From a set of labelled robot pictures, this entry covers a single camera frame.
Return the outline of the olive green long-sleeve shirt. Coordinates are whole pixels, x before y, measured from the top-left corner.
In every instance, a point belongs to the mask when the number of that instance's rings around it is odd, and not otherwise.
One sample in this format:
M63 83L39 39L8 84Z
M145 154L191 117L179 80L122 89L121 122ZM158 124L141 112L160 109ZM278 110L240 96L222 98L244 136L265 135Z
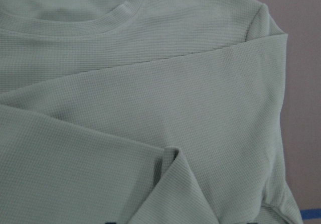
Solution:
M287 38L257 0L1 0L1 223L302 223Z

